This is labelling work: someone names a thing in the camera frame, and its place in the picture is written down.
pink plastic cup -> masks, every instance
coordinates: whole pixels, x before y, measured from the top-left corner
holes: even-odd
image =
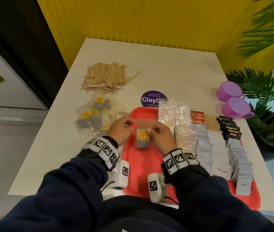
[[[227,102],[231,97],[243,97],[246,96],[242,93],[242,89],[239,85],[232,81],[224,81],[218,89],[216,96],[222,102]]]
[[[251,118],[255,116],[253,112],[251,112],[250,105],[241,98],[232,97],[230,98],[223,106],[222,112],[224,116],[232,117],[232,118]]]

white floor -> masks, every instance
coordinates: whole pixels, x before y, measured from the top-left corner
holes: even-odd
[[[0,125],[0,218],[23,198],[7,192],[38,131],[39,127]]]

person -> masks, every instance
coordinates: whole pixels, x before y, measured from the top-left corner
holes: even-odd
[[[134,122],[122,117],[104,138],[118,148],[134,132]],[[163,157],[178,150],[162,123],[147,132]],[[48,172],[37,194],[22,199],[0,220],[0,231],[274,231],[274,223],[230,193],[224,178],[210,177],[200,165],[170,175],[179,209],[129,195],[103,201],[101,188],[107,180],[105,162],[83,149]]]

person's left arm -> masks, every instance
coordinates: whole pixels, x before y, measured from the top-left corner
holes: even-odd
[[[123,144],[134,121],[123,117],[104,136],[115,148]],[[88,231],[98,214],[103,196],[100,189],[108,180],[105,162],[90,150],[59,169],[48,172],[36,195],[22,199],[2,220],[0,231]]]

black plant pot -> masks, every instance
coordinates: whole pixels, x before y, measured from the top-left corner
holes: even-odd
[[[263,121],[267,117],[269,117],[272,114],[272,112],[267,112],[264,114],[260,119]],[[265,123],[269,125],[273,118],[270,118]],[[258,148],[264,158],[265,161],[273,160],[274,159],[274,144],[269,143],[262,135],[260,135],[253,126],[249,125],[251,132],[253,134],[253,137],[258,145]]]

